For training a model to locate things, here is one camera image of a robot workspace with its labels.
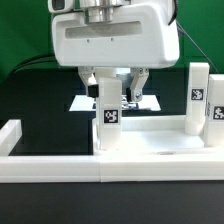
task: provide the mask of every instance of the green wall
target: green wall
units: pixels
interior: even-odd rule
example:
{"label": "green wall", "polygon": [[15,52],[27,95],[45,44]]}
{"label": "green wall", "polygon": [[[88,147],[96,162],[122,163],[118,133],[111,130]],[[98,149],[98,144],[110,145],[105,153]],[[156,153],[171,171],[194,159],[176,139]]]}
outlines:
{"label": "green wall", "polygon": [[[224,73],[224,1],[179,0],[178,20]],[[0,0],[0,82],[19,62],[52,51],[47,0]],[[178,67],[205,61],[188,39],[180,40]]]}

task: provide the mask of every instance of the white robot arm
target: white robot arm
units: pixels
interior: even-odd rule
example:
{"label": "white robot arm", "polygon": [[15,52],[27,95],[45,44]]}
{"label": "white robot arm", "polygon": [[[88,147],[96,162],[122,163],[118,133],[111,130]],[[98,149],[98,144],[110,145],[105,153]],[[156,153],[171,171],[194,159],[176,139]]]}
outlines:
{"label": "white robot arm", "polygon": [[141,101],[149,68],[179,58],[177,0],[48,0],[48,6],[56,58],[79,67],[87,95],[97,98],[100,148],[110,148],[103,142],[116,142],[121,132],[121,83],[111,68],[131,68],[127,98]]}

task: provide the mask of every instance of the black mat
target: black mat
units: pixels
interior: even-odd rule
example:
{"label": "black mat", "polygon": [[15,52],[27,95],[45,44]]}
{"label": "black mat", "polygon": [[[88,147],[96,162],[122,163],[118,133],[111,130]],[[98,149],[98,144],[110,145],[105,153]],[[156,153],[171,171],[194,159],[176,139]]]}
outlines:
{"label": "black mat", "polygon": [[[150,71],[144,94],[156,95],[162,111],[123,111],[123,116],[185,114],[186,83],[184,69]],[[23,130],[10,155],[92,155],[95,112],[69,112],[74,97],[84,94],[76,70],[24,70],[3,82],[0,120],[21,119]]]}

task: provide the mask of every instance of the white base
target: white base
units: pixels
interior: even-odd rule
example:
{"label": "white base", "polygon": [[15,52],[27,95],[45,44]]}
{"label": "white base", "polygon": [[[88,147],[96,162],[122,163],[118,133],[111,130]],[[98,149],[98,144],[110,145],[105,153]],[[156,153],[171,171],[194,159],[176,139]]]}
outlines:
{"label": "white base", "polygon": [[8,157],[21,136],[21,123],[9,121],[0,131],[0,182],[224,180],[224,146],[204,148],[200,137],[184,134],[184,119],[124,118],[120,150],[56,157]]}

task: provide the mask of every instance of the white block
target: white block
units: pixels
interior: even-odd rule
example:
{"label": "white block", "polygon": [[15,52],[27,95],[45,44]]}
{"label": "white block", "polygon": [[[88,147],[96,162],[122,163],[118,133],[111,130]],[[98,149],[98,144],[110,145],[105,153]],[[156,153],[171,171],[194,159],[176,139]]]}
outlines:
{"label": "white block", "polygon": [[118,78],[99,78],[97,125],[100,149],[117,147],[121,136],[122,83]]}
{"label": "white block", "polygon": [[9,120],[0,130],[0,156],[8,156],[21,136],[21,121]]}
{"label": "white block", "polygon": [[209,79],[204,141],[206,146],[224,145],[224,75]]}
{"label": "white block", "polygon": [[209,77],[208,63],[190,63],[185,132],[202,134]]}

